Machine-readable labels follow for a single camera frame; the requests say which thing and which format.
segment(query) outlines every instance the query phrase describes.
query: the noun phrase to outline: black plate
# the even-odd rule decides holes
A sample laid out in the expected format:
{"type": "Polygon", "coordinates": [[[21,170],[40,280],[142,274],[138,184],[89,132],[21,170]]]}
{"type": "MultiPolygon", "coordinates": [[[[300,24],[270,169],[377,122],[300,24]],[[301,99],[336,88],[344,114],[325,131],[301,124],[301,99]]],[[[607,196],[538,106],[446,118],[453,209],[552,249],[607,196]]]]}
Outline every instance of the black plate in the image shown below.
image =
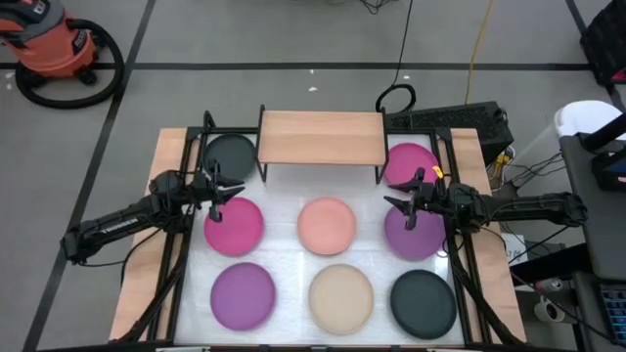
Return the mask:
{"type": "Polygon", "coordinates": [[[225,134],[206,145],[202,163],[206,170],[208,161],[214,158],[222,176],[243,181],[254,168],[254,154],[254,144],[246,136],[225,134]]]}
{"type": "Polygon", "coordinates": [[[457,319],[452,289],[426,270],[404,273],[391,289],[391,313],[409,334],[434,339],[446,334],[457,319]]]}

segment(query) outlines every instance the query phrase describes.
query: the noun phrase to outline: wooden shelf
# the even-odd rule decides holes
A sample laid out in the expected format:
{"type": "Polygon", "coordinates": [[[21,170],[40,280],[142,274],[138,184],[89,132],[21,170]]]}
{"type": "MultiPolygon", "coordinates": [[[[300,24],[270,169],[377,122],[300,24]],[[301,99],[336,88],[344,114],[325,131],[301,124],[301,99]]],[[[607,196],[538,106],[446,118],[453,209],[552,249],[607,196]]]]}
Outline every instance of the wooden shelf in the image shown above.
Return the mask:
{"type": "Polygon", "coordinates": [[[382,113],[265,110],[261,163],[383,165],[382,113]]]}

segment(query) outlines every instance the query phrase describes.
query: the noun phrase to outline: black floor line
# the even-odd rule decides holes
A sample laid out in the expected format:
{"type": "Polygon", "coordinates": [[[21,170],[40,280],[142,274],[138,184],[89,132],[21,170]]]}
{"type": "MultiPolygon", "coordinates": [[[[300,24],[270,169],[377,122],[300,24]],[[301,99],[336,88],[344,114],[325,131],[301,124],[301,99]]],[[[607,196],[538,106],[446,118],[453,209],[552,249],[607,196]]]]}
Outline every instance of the black floor line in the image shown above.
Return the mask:
{"type": "MultiPolygon", "coordinates": [[[[85,212],[87,200],[89,199],[91,191],[93,190],[94,182],[96,181],[96,175],[98,174],[98,169],[100,168],[100,164],[102,162],[102,158],[105,153],[109,137],[111,135],[113,124],[115,123],[115,118],[117,116],[119,106],[124,97],[124,92],[126,90],[128,79],[130,78],[130,74],[132,73],[134,63],[137,60],[137,55],[139,53],[141,42],[144,38],[144,35],[146,34],[146,28],[148,27],[148,22],[150,21],[150,17],[155,7],[155,2],[156,0],[148,0],[146,8],[144,9],[144,14],[141,17],[137,33],[135,34],[135,38],[130,48],[128,58],[126,59],[126,72],[122,80],[122,85],[117,93],[115,93],[112,97],[112,102],[109,108],[109,112],[107,113],[107,118],[105,119],[105,122],[100,131],[100,137],[98,138],[98,142],[96,143],[96,147],[94,148],[94,152],[91,156],[89,166],[87,167],[87,173],[85,174],[82,186],[80,187],[78,199],[76,200],[73,211],[69,218],[69,223],[67,225],[68,229],[72,225],[80,222],[85,212]]],[[[55,295],[59,289],[59,284],[61,283],[61,279],[63,277],[63,272],[66,268],[66,265],[67,261],[65,259],[63,250],[59,248],[59,253],[57,254],[57,258],[53,265],[52,272],[50,273],[50,277],[48,278],[48,283],[46,284],[41,300],[39,301],[39,305],[37,306],[37,311],[30,325],[30,330],[28,331],[28,335],[26,336],[26,341],[24,342],[22,351],[30,352],[37,349],[41,334],[48,319],[48,315],[50,314],[50,309],[52,308],[55,295]]]]}
{"type": "MultiPolygon", "coordinates": [[[[398,63],[136,63],[137,70],[283,70],[283,69],[396,69],[398,63]]],[[[15,64],[0,63],[0,69],[14,69],[15,64]]],[[[112,63],[95,63],[94,69],[113,69],[112,63]]],[[[464,63],[403,63],[402,69],[468,70],[464,63]]],[[[588,64],[475,64],[474,70],[501,71],[586,71],[588,64]]]]}
{"type": "MultiPolygon", "coordinates": [[[[585,29],[587,29],[587,25],[585,25],[585,21],[583,20],[582,16],[580,16],[580,11],[578,11],[576,2],[574,0],[565,0],[565,3],[567,4],[567,8],[569,9],[571,16],[576,23],[578,31],[582,34],[585,29]]],[[[607,85],[604,88],[606,89],[606,93],[610,97],[610,101],[612,102],[613,106],[620,109],[621,111],[625,111],[624,102],[622,101],[619,92],[615,89],[615,86],[607,85]]]]}

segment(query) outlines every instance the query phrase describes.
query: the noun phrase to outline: black hose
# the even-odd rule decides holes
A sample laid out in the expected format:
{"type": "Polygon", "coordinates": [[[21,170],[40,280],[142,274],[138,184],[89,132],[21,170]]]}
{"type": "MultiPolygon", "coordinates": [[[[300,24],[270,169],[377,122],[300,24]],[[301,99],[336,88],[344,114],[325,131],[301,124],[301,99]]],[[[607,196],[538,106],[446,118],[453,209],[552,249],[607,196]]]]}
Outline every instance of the black hose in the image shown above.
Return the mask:
{"type": "Polygon", "coordinates": [[[409,102],[409,104],[406,107],[404,107],[403,110],[400,110],[398,112],[409,112],[413,109],[413,107],[415,106],[415,102],[417,100],[417,97],[415,94],[415,88],[413,88],[413,86],[410,84],[404,84],[404,83],[395,84],[395,81],[394,81],[394,83],[391,84],[389,88],[385,89],[384,92],[380,94],[379,98],[376,99],[376,112],[382,111],[382,107],[380,106],[382,104],[382,99],[386,97],[387,94],[391,93],[392,91],[396,89],[406,89],[407,91],[409,91],[409,94],[411,95],[411,101],[409,102]]]}
{"type": "Polygon", "coordinates": [[[122,57],[119,47],[111,35],[108,34],[101,26],[87,20],[67,20],[66,25],[69,29],[89,29],[101,37],[107,44],[113,55],[113,67],[115,69],[111,83],[109,83],[109,85],[99,93],[86,98],[63,101],[43,98],[35,94],[32,87],[26,81],[29,69],[21,63],[18,63],[16,68],[16,83],[20,92],[22,92],[28,100],[42,107],[62,110],[91,107],[108,99],[121,86],[122,79],[124,77],[124,58],[122,57]]]}

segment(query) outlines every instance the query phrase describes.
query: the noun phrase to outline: orange shop vacuum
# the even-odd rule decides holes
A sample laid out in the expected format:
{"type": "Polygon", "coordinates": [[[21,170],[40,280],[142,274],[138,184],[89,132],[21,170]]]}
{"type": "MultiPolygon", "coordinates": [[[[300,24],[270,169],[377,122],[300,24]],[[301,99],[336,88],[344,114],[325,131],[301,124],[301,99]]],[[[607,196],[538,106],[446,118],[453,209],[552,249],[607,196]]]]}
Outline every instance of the orange shop vacuum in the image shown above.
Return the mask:
{"type": "Polygon", "coordinates": [[[79,109],[96,105],[121,86],[124,59],[113,38],[99,25],[73,19],[58,0],[0,0],[0,41],[18,56],[16,83],[40,106],[79,109]],[[109,47],[114,60],[111,83],[90,97],[52,100],[34,90],[50,79],[75,77],[87,86],[98,80],[92,65],[100,49],[109,47]]]}

